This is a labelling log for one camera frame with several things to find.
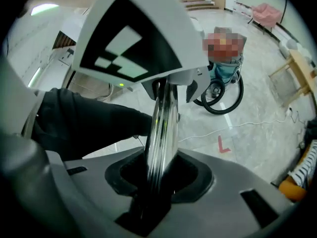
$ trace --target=wooden stool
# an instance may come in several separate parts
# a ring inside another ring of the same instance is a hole
[[[307,95],[311,92],[314,95],[314,90],[316,87],[314,77],[312,77],[313,74],[311,73],[312,69],[307,64],[302,54],[297,50],[290,50],[290,57],[286,60],[286,63],[278,68],[269,77],[272,77],[281,70],[287,70],[288,68],[292,69],[298,82],[300,83],[300,88],[291,98],[283,103],[284,107],[288,107],[293,101],[299,98],[301,94]]]

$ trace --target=ceiling light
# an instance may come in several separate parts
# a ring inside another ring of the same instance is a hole
[[[33,8],[32,12],[31,12],[31,16],[38,14],[42,11],[48,10],[48,9],[52,9],[57,7],[57,4],[53,4],[53,3],[45,3],[45,4],[41,4],[39,6],[36,6]]]
[[[32,84],[33,84],[34,80],[36,79],[37,75],[39,74],[40,70],[41,70],[41,67],[38,68],[38,70],[35,72],[35,74],[31,78],[30,83],[28,84],[28,87],[32,86]]]

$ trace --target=white cable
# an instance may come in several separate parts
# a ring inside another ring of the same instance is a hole
[[[229,128],[235,128],[235,127],[244,126],[244,125],[246,125],[246,124],[259,125],[259,124],[264,124],[264,123],[285,122],[285,121],[286,121],[286,119],[287,119],[287,117],[288,117],[288,116],[286,116],[286,117],[285,117],[285,119],[284,119],[283,121],[280,121],[280,120],[262,121],[262,122],[251,122],[251,121],[248,121],[248,122],[245,122],[245,123],[242,123],[242,124],[239,124],[239,125],[234,125],[234,126],[230,126],[230,127],[226,127],[226,128],[218,129],[218,130],[212,131],[212,132],[210,132],[210,133],[208,133],[208,134],[206,134],[206,135],[203,135],[203,136],[191,136],[191,137],[186,137],[186,138],[184,138],[184,139],[182,139],[182,140],[179,140],[178,142],[180,143],[180,142],[183,142],[183,141],[185,141],[185,140],[187,140],[187,139],[190,139],[190,138],[201,138],[201,137],[207,137],[207,136],[209,136],[209,135],[211,135],[211,134],[214,134],[214,133],[216,133],[216,132],[223,131],[223,130],[225,130],[225,129],[229,129]]]

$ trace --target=red floor marking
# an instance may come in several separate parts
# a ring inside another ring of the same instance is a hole
[[[221,136],[218,136],[218,145],[219,145],[219,152],[220,153],[226,153],[226,152],[230,152],[231,150],[229,148],[223,149],[222,148],[222,140],[221,140]]]

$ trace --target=black slot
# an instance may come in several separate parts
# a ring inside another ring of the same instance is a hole
[[[240,193],[261,228],[265,228],[275,219],[278,214],[264,201],[264,199],[254,190]]]
[[[85,167],[76,167],[76,168],[72,168],[72,169],[67,169],[67,172],[70,176],[72,176],[74,174],[78,174],[78,173],[84,172],[86,170],[87,170],[87,168],[85,168]]]
[[[169,212],[171,204],[193,203],[213,183],[212,172],[206,164],[180,151],[169,165],[159,192],[148,186],[143,149],[106,169],[105,179],[115,192],[133,197],[129,211],[115,220],[117,224],[146,237]]]

